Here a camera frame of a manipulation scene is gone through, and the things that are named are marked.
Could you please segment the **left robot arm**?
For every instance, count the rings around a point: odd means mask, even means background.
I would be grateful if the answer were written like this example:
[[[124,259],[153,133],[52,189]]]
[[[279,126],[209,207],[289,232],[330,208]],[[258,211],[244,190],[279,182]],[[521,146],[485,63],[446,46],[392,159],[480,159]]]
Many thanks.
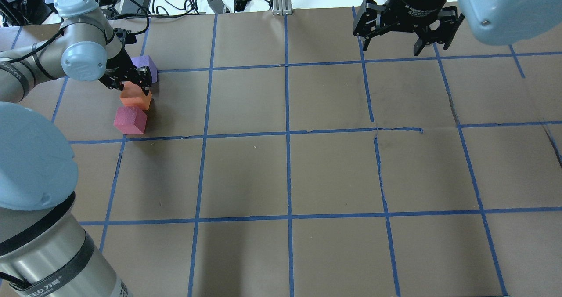
[[[1,52],[1,285],[18,297],[131,297],[132,291],[72,213],[78,165],[54,124],[56,91],[98,81],[151,101],[157,81],[125,47],[97,0],[54,0],[62,23],[45,41]]]

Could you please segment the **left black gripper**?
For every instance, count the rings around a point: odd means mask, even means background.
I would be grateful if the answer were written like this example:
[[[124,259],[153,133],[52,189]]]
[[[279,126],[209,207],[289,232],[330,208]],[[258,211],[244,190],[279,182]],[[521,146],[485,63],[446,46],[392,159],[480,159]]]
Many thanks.
[[[123,91],[124,83],[129,81],[140,87],[144,95],[149,95],[152,87],[152,73],[149,67],[136,67],[121,43],[119,52],[106,62],[104,75],[99,78],[105,87],[112,90]]]

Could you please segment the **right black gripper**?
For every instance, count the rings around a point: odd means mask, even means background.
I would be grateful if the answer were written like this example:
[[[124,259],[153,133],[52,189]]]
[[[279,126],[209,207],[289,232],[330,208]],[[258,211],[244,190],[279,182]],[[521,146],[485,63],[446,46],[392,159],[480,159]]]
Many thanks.
[[[359,36],[362,50],[367,51],[371,41],[388,32],[416,33],[413,56],[439,41],[453,37],[465,16],[456,6],[446,7],[447,0],[386,0],[378,4],[363,0],[353,22],[353,34]]]

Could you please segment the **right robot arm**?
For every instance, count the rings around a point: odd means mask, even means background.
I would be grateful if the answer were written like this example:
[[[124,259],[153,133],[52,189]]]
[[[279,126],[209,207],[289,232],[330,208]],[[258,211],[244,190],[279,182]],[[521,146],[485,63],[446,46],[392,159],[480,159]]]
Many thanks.
[[[562,0],[363,0],[353,35],[363,50],[389,32],[415,33],[413,55],[439,43],[447,50],[464,21],[476,40],[500,46],[529,40],[561,23]]]

